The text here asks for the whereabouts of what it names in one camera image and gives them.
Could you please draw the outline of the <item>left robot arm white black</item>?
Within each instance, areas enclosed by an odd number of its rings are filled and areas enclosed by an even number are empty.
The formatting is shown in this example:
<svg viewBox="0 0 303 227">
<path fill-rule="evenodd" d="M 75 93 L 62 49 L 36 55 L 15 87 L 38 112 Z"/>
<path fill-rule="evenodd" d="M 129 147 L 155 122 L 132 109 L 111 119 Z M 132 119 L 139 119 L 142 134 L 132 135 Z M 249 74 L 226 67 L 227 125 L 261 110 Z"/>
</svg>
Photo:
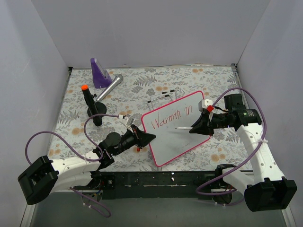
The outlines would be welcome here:
<svg viewBox="0 0 303 227">
<path fill-rule="evenodd" d="M 34 205 L 49 194 L 74 186 L 96 189 L 101 178 L 95 171 L 104 169 L 114 162 L 114 156 L 136 146 L 141 149 L 156 139 L 156 135 L 143 132 L 137 126 L 124 135 L 111 132 L 99 145 L 82 157 L 49 159 L 41 156 L 32 162 L 18 177 L 18 182 L 28 205 Z"/>
</svg>

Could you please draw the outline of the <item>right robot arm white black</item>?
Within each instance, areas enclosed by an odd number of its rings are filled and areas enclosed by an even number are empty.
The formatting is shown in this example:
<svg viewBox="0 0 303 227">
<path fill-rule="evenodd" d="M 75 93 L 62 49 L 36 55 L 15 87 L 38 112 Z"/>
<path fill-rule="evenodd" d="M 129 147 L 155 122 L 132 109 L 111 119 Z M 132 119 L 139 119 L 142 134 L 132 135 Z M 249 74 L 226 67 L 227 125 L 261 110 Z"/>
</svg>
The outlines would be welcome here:
<svg viewBox="0 0 303 227">
<path fill-rule="evenodd" d="M 231 185 L 239 191 L 250 211 L 284 210 L 289 205 L 297 185 L 294 180 L 286 179 L 274 160 L 267 141 L 265 121 L 255 109 L 247 109 L 241 94 L 224 96 L 225 113 L 214 114 L 213 105 L 206 101 L 199 103 L 201 112 L 198 120 L 190 127 L 193 134 L 210 135 L 216 129 L 234 128 L 240 137 L 253 168 L 254 177 L 250 178 L 240 171 L 241 165 L 218 165 L 214 179 L 202 184 L 196 193 L 204 195 L 201 189 L 215 183 L 220 188 Z"/>
</svg>

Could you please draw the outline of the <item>white red whiteboard marker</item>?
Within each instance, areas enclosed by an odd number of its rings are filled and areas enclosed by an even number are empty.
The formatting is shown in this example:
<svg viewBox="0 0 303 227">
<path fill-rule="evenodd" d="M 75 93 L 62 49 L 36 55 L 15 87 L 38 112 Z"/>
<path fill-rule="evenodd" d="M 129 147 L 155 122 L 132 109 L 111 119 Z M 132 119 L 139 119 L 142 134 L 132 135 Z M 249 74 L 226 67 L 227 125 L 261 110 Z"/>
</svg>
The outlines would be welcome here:
<svg viewBox="0 0 303 227">
<path fill-rule="evenodd" d="M 178 129 L 178 130 L 191 130 L 192 127 L 176 127 L 175 129 Z"/>
</svg>

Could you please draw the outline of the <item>pink framed whiteboard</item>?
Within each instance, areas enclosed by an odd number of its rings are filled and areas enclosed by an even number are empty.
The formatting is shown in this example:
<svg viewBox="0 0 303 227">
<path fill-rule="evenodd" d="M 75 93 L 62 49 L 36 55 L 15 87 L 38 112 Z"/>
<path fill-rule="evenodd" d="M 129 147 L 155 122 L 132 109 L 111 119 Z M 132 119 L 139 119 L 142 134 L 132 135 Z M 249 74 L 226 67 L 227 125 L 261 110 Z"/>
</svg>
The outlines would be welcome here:
<svg viewBox="0 0 303 227">
<path fill-rule="evenodd" d="M 210 140 L 209 135 L 191 134 L 182 129 L 198 120 L 201 114 L 198 103 L 203 99 L 203 92 L 198 90 L 142 115 L 144 131 L 156 136 L 149 146 L 157 167 Z"/>
</svg>

